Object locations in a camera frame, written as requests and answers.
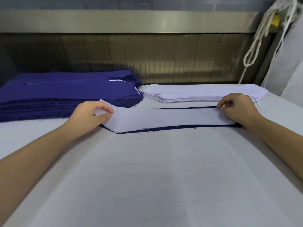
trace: skin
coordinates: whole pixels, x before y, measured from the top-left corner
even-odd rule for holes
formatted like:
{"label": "skin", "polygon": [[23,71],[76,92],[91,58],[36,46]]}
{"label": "skin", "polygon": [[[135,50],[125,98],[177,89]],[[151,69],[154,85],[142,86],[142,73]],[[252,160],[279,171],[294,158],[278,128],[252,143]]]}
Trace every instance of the skin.
{"label": "skin", "polygon": [[[303,180],[303,136],[261,116],[247,95],[231,93],[217,108],[223,106],[227,117],[258,135]],[[108,113],[94,116],[96,108]],[[1,159],[0,225],[66,146],[110,119],[112,113],[114,110],[100,101],[79,104],[65,124]]]}

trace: yellow object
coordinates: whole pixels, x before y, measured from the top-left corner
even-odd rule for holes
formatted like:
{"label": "yellow object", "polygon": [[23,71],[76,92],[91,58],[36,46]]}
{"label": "yellow object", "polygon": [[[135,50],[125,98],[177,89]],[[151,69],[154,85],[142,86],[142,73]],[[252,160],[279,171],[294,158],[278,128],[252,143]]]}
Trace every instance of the yellow object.
{"label": "yellow object", "polygon": [[271,20],[270,26],[274,28],[278,27],[280,20],[281,20],[280,15],[275,14]]}

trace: blue fabric piece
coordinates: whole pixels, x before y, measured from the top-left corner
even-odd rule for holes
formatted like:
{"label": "blue fabric piece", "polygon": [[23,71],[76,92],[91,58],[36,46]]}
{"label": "blue fabric piece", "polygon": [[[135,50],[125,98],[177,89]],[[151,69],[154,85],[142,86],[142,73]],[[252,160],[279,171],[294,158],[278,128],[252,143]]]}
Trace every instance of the blue fabric piece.
{"label": "blue fabric piece", "polygon": [[127,70],[20,74],[0,88],[0,122],[70,117],[79,103],[100,99],[132,107],[143,99],[140,85]]}
{"label": "blue fabric piece", "polygon": [[[174,107],[174,108],[160,108],[160,109],[193,109],[193,108],[216,108],[216,106],[211,107]],[[222,126],[229,126],[229,127],[242,127],[241,124],[235,123],[233,125],[183,125],[183,126],[165,126],[165,127],[156,127],[156,128],[149,128],[149,129],[142,129],[137,131],[128,131],[128,132],[121,132],[117,134],[128,134],[128,133],[142,133],[142,132],[152,132],[152,131],[164,131],[164,130],[175,130],[175,129],[184,129],[184,128],[197,128],[197,127],[222,127]],[[103,124],[100,125],[109,131],[107,127]]]}

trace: person's right arm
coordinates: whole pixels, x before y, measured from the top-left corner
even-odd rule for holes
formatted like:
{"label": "person's right arm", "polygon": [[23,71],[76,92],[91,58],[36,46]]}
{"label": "person's right arm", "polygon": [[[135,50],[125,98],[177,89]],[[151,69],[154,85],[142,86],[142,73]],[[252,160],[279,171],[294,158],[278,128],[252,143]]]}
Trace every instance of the person's right arm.
{"label": "person's right arm", "polygon": [[248,95],[231,93],[217,108],[223,105],[228,118],[259,136],[303,180],[303,136],[264,118]]}

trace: blue fabric edge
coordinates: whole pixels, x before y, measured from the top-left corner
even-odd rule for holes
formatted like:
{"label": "blue fabric edge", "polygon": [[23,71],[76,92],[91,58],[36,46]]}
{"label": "blue fabric edge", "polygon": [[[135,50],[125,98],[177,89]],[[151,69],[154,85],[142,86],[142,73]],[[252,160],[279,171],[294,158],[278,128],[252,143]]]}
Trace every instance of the blue fabric edge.
{"label": "blue fabric edge", "polygon": [[[200,108],[216,108],[216,106],[211,107],[175,107],[175,108],[159,108],[159,109],[200,109]],[[107,127],[105,127],[103,124],[100,125],[101,127],[111,131]],[[149,128],[149,129],[142,129],[142,130],[136,130],[136,131],[127,131],[127,132],[121,132],[116,134],[129,134],[129,133],[141,133],[141,132],[153,132],[153,131],[164,131],[164,130],[177,130],[177,129],[184,129],[184,128],[197,128],[197,127],[242,127],[241,124],[235,123],[232,125],[182,125],[182,126],[165,126],[165,127],[156,127],[156,128]]]}

